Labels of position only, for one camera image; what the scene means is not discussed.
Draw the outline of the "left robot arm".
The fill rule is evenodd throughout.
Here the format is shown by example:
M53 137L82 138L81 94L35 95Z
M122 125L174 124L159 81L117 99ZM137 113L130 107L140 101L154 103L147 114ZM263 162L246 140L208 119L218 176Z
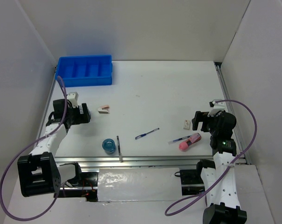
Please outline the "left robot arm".
M73 125L87 124L91 114L86 103L74 105L70 100L53 101L53 112L46 123L46 138L39 141L29 155L17 161L21 193L24 197L58 193L64 182L79 186L83 173L78 162L57 165L56 152Z

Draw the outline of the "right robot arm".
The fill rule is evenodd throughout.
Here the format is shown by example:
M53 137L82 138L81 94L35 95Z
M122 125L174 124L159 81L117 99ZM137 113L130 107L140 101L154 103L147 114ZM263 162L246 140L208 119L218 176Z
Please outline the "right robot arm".
M193 130L202 123L201 131L209 132L213 160L197 163L195 178L204 183L206 208L203 213L205 224L244 224L247 213L242 210L237 189L234 164L236 143L232 139L236 117L225 111L214 115L197 111L192 119Z

